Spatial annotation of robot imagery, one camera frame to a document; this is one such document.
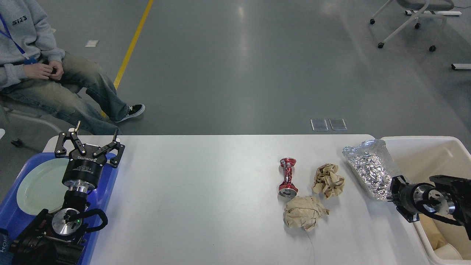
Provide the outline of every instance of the gray floor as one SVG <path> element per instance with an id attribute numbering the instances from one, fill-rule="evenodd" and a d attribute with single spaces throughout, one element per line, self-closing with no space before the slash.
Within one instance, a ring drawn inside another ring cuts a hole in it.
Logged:
<path id="1" fill-rule="evenodd" d="M 40 0 L 61 48 L 114 78 L 147 1 Z M 124 134 L 447 135 L 471 150 L 471 8 L 457 8 L 430 53 L 437 20 L 411 24 L 383 0 L 156 0 L 118 94 L 144 103 Z M 470 0 L 456 1 L 471 6 Z M 87 40 L 100 40 L 85 48 Z M 312 131 L 312 118 L 344 118 L 347 131 Z M 66 130 L 70 125 L 49 118 Z M 26 159 L 54 132 L 14 122 L 23 148 L 0 140 L 0 199 Z"/>

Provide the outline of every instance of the chair leg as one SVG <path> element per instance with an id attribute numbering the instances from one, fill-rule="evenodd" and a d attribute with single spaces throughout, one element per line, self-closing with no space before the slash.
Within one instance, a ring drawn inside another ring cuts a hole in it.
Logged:
<path id="1" fill-rule="evenodd" d="M 420 28 L 419 17 L 415 17 L 415 26 L 416 29 Z"/>
<path id="2" fill-rule="evenodd" d="M 415 17 L 411 17 L 407 21 L 405 21 L 399 28 L 397 28 L 391 35 L 389 35 L 386 39 L 384 39 L 382 42 L 383 45 L 389 41 L 392 37 L 396 36 L 401 30 L 403 30 L 408 24 L 410 24 L 413 20 L 415 20 Z"/>
<path id="3" fill-rule="evenodd" d="M 435 51 L 435 43 L 437 42 L 438 38 L 443 32 L 443 28 L 445 28 L 445 24 L 447 23 L 447 17 L 444 15 L 432 15 L 432 14 L 420 14 L 419 17 L 427 17 L 427 18 L 438 18 L 442 20 L 442 23 L 440 24 L 440 28 L 438 29 L 437 34 L 435 35 L 435 38 L 433 39 L 432 46 L 430 46 L 429 51 Z"/>
<path id="4" fill-rule="evenodd" d="M 392 2 L 392 0 L 388 0 L 378 11 L 376 11 L 376 13 L 375 13 L 374 15 L 371 16 L 370 24 L 374 24 L 374 18 L 375 18 L 379 13 L 381 13 L 381 11 L 383 11 L 383 9 L 385 9 L 385 8 L 387 7 L 387 5 L 389 5 L 391 2 Z"/>
<path id="5" fill-rule="evenodd" d="M 8 117 L 7 111 L 6 111 L 2 106 L 0 106 L 0 109 L 1 109 L 1 111 L 2 111 L 2 113 L 3 113 L 3 115 L 4 115 L 4 117 L 5 117 L 5 120 L 7 121 L 8 130 L 10 130 L 10 131 L 12 132 L 12 135 L 13 135 L 13 139 L 14 139 L 14 140 L 12 140 L 11 143 L 12 143 L 14 146 L 16 146 L 16 147 L 20 147 L 20 146 L 23 144 L 23 142 L 18 138 L 18 134 L 16 133 L 16 129 L 15 129 L 15 127 L 11 124 L 11 121 L 10 121 L 10 118 Z"/>
<path id="6" fill-rule="evenodd" d="M 57 127 L 55 124 L 52 124 L 52 122 L 41 119 L 41 116 L 33 117 L 33 116 L 23 115 L 23 114 L 20 114 L 20 113 L 13 113 L 13 112 L 11 112 L 10 115 L 12 115 L 13 117 L 19 118 L 19 119 L 26 120 L 26 121 L 36 122 L 36 123 L 40 123 L 40 124 L 49 126 L 56 133 L 62 132 L 62 130 L 59 127 Z"/>

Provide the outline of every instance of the plastic bin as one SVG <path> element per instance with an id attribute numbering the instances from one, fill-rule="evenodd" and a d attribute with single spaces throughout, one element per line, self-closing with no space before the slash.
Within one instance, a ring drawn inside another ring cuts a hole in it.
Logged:
<path id="1" fill-rule="evenodd" d="M 429 182 L 433 175 L 449 175 L 471 179 L 471 155 L 455 137 L 398 136 L 384 137 L 386 148 L 402 173 L 411 182 Z M 420 222 L 414 226 L 431 262 L 447 265 L 471 265 L 471 240 L 464 227 L 435 221 L 448 243 L 463 260 L 441 259 L 434 252 Z"/>

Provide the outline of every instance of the hand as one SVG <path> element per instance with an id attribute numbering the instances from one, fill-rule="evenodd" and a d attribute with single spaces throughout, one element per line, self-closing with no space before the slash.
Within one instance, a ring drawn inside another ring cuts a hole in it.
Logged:
<path id="1" fill-rule="evenodd" d="M 50 78 L 52 80 L 59 81 L 62 78 L 62 75 L 64 74 L 64 69 L 62 68 L 62 63 L 58 61 L 50 61 L 49 66 L 55 70 L 55 73 L 52 73 Z"/>
<path id="2" fill-rule="evenodd" d="M 32 79 L 49 79 L 52 73 L 52 67 L 45 64 L 23 65 L 26 76 Z"/>

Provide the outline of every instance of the chair wheel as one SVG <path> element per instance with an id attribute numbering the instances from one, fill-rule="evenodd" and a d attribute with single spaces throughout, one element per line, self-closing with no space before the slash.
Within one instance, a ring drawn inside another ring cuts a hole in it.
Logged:
<path id="1" fill-rule="evenodd" d="M 16 140 L 16 141 L 11 141 L 11 144 L 16 146 L 16 147 L 20 147 L 23 145 L 23 141 L 21 141 L 20 139 Z"/>

